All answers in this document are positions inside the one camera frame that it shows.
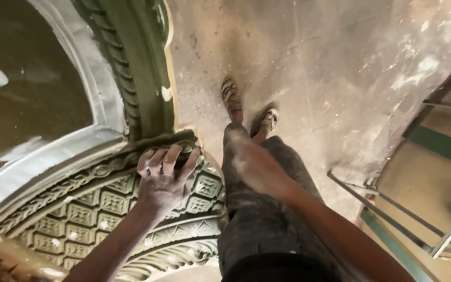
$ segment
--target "forearm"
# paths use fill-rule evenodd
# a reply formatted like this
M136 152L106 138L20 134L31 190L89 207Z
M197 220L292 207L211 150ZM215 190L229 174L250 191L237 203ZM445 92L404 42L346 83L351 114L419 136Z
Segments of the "forearm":
M150 203L137 203L111 234L73 268L64 282L113 281L130 253L163 216Z
M328 208L298 183L281 199L301 216L334 256L364 281L411 281L409 273L354 224Z

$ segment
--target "left hand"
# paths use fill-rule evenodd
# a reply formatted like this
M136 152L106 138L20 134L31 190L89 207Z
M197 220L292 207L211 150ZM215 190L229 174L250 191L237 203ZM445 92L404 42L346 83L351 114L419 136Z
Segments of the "left hand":
M182 169L175 170L181 151L182 147L174 144L170 149L149 150L138 161L137 172L142 176L138 201L154 206L163 215L191 193L200 150L194 148Z

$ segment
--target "sandal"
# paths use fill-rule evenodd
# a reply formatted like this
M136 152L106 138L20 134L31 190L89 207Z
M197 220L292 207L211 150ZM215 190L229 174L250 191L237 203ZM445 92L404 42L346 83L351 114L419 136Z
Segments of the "sandal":
M238 87L230 76L226 76L224 82L222 82L222 101L231 120L235 111L242 110Z
M267 133L274 129L274 126L278 123L279 113L275 106L268 106L262 115L254 122L252 130L250 131L250 137L253 138L261 130L266 129Z

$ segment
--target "geometric tile pattern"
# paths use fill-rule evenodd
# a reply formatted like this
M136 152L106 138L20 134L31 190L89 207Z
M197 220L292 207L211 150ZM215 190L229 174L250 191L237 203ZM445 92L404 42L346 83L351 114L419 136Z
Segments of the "geometric tile pattern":
M185 263L199 263L203 257L209 258L216 255L216 250L213 247L216 244L216 239L213 239L213 237L220 234L218 223L219 215L223 209L224 186L220 176L216 175L215 170L210 168L210 163L200 161L191 195L177 208L170 211L165 216L165 220L136 246L129 262L141 260L137 264L138 267L144 267L145 263L160 266L160 262L149 263L145 257L159 252L176 251L172 248L173 244L175 244L175 247L180 246L179 251L176 251L176 255L178 255L176 260L184 260L184 256L181 254L182 244L208 246L204 247L208 251L200 253L199 248L197 248L192 251L191 256L186 252ZM120 176L116 174L104 176L92 191L87 190L89 186L84 183L74 190L78 191L76 193L78 196L63 201L61 199L68 197L65 194L58 200L49 202L50 204L60 203L61 206L47 213L29 213L27 217L19 221L19 225L24 227L22 231L15 231L16 228L12 228L7 233L16 233L13 237L18 238L23 244L42 254L45 259L58 266L71 269L102 242L122 221L128 211L133 208L137 201L139 179L135 171L131 174L121 171ZM71 185L75 184L71 180L64 182ZM186 214L186 220L179 222L178 218L183 214ZM26 225L27 219L31 216L38 216L39 220ZM166 261L165 263L169 266L176 264L175 261ZM145 271L150 273L150 270L151 267L148 266ZM147 278L140 276L140 273L132 273L131 275L138 277L137 279Z

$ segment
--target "hand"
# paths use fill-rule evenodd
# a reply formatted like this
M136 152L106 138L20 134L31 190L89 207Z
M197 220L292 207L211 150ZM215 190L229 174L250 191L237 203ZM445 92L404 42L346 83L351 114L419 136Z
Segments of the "hand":
M182 151L179 145L170 149L149 150L138 161L137 172L142 176L139 187L139 202L153 205L162 215L175 208L190 193L193 172L200 150L194 148L181 170L174 169Z
M236 132L231 132L235 149L233 166L242 180L254 191L285 200L290 187L296 187L280 164L262 146Z

